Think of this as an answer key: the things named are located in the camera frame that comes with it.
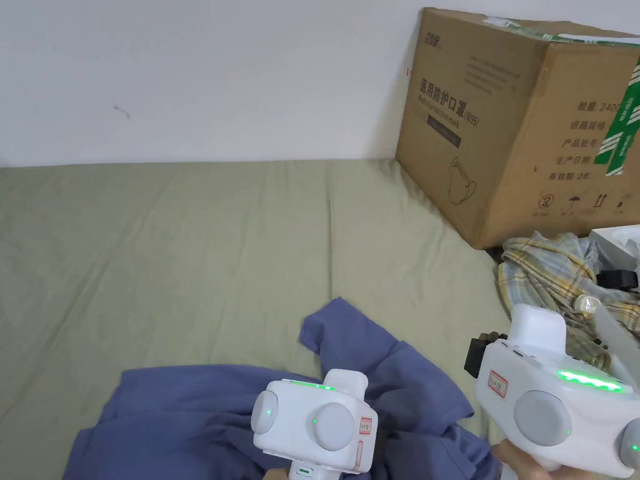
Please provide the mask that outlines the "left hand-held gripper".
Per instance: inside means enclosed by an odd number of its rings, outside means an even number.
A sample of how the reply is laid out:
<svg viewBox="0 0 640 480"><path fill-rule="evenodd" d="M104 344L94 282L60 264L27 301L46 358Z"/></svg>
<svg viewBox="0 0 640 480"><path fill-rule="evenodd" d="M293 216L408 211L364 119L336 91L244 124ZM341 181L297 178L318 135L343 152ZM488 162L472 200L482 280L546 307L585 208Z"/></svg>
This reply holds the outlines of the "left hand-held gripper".
<svg viewBox="0 0 640 480"><path fill-rule="evenodd" d="M322 384L271 381L254 404L251 428L262 452L292 462L290 479L339 479L368 473L378 415L365 402L368 377L332 369Z"/></svg>

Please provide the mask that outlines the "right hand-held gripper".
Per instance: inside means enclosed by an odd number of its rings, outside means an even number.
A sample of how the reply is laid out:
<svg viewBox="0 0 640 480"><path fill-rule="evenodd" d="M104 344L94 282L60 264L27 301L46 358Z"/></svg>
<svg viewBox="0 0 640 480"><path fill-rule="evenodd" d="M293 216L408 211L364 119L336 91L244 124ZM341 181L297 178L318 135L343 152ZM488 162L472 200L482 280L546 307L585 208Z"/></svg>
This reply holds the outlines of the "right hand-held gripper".
<svg viewBox="0 0 640 480"><path fill-rule="evenodd" d="M476 398L517 448L548 472L570 466L605 476L639 470L639 346L603 305L597 338L606 373L567 351L564 318L516 304L507 335L471 340L464 364Z"/></svg>

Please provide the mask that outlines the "person's right hand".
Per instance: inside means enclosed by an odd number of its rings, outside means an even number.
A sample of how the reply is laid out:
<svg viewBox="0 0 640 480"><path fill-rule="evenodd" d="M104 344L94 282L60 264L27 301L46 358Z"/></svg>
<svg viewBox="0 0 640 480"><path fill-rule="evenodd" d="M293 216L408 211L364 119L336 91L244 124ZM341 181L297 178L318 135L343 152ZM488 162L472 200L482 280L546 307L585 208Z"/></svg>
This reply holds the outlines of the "person's right hand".
<svg viewBox="0 0 640 480"><path fill-rule="evenodd" d="M558 470L547 472L528 453L518 449L508 439L491 448L492 455L509 466L518 479L601 479L593 472L587 472L569 466L561 466Z"/></svg>

